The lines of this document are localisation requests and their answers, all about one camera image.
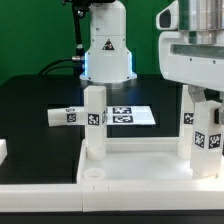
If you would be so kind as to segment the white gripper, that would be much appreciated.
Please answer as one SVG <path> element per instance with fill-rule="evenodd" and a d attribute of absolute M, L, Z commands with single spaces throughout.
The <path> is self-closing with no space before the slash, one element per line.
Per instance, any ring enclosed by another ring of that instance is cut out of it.
<path fill-rule="evenodd" d="M 156 27 L 165 79 L 189 84 L 193 104 L 206 101 L 205 88 L 224 91 L 224 0 L 174 0 Z"/>

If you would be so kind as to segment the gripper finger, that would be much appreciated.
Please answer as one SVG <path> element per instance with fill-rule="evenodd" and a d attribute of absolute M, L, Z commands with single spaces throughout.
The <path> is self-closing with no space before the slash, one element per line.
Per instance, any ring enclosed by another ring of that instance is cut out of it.
<path fill-rule="evenodd" d="M 224 125 L 224 93 L 220 94 L 221 106 L 215 110 L 215 123 Z"/>

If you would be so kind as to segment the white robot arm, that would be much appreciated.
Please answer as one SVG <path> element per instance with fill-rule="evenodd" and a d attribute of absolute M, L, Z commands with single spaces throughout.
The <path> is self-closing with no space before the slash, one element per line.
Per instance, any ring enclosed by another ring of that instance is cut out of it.
<path fill-rule="evenodd" d="M 135 79 L 126 47 L 126 10 L 119 0 L 90 1 L 91 44 L 83 80 L 120 83 Z M 224 125 L 224 0 L 173 0 L 156 16 L 159 67 L 167 80 L 183 83 L 194 102 L 205 89 L 220 93 L 215 122 Z"/>

